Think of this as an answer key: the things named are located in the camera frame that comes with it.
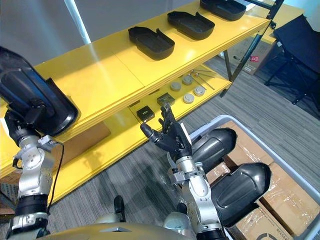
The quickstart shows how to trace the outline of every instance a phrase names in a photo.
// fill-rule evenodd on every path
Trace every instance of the white plastic bin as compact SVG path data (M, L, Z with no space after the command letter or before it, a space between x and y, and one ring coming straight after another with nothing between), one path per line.
M292 177L318 204L320 204L320 193L308 183L302 176L300 176L288 163L286 163L278 154L276 154L270 147L268 147L263 141L261 141L256 135L254 135L248 128L246 128L241 122L235 119L233 116L229 115L220 115L214 118L211 122L200 127L192 134L190 134L191 140L195 139L197 136L210 132L213 129L220 127L221 125L232 121L239 128L241 128L248 136L252 138L264 151L266 151L273 160L283 169L286 173ZM296 239L306 239L312 240L317 233L320 231L320 221L319 215L311 223L307 230L303 233L302 236L297 237Z

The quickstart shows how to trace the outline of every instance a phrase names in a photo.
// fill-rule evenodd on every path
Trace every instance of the yellow shelving unit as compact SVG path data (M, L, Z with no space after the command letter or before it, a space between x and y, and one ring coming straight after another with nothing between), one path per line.
M196 67L196 69L211 71L203 73L213 77L202 75L202 80L192 73L191 75L194 77L194 81L191 85L182 84L182 77L178 77L172 82L181 83L180 91L172 91L170 89L171 82L169 82L155 93L143 97L139 103L131 107L126 107L104 120L104 123L111 131L111 135L61 167L53 201L55 202L61 199L67 193L76 189L88 179L115 163L126 155L126 153L132 151L147 140L140 130L140 124L142 122L137 116L137 110L148 105L155 116L147 123L153 129L160 130L161 125L158 119L161 118L161 111L157 103L159 96L169 93L175 99L171 108L175 117L180 119L223 89L228 88L231 84L228 80L204 65L200 65ZM199 85L206 89L204 95L194 96L195 99L192 104L184 103L183 96L187 93L193 94L193 89Z
M56 137L59 141L65 142L101 121L105 121L111 130L111 136L63 166L55 201L146 140L135 116L135 108L140 105L130 109L127 108L129 105L138 100L141 100L139 104L145 102L150 105L156 115L150 124L159 129L156 120L160 108L154 102L149 103L153 97L160 92L168 92L167 84L171 81L181 81L179 76L269 24L265 18L249 15L236 21L224 20L200 8L199 1L181 6L175 11L191 14L199 12L215 23L213 33L203 40L188 38L169 25L167 13L164 13L136 25L154 31L160 28L175 41L173 53L163 60L152 60L140 52L129 41L128 30L125 29L35 67L44 78L52 78L79 110L79 117L72 127ZM201 98L195 97L193 104L186 106L181 94L192 92L194 85L183 86L178 93L171 92L176 99L172 109L178 118L230 86L229 81L214 72L212 74L216 77L210 79L203 76L206 82L195 77L207 91ZM149 95L157 89L160 89L158 93ZM2 104L1 118L6 110L5 104ZM130 141L123 141L125 135L131 136ZM0 179L15 170L12 167L12 156L17 151L18 147L0 127Z

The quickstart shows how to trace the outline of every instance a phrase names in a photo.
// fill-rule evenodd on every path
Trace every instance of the red label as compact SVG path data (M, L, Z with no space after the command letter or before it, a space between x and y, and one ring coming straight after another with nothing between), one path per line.
M259 62L259 56L251 56L250 62Z

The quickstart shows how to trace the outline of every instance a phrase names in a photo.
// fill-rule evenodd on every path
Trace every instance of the white wall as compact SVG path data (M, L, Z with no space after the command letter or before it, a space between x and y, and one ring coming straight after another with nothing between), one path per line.
M320 0L284 0L283 3L304 9L313 30L320 32Z

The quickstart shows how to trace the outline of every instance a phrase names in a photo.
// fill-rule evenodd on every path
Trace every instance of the small black box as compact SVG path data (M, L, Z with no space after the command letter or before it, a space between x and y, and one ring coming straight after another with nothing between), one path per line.
M155 117L155 113L148 106L144 106L140 110L136 111L136 114L142 122L147 122Z
M168 104L170 104L170 106L172 106L173 104L175 104L175 99L169 93L166 92L165 94L158 97L156 99L156 102L160 106L164 106L166 103L168 103Z

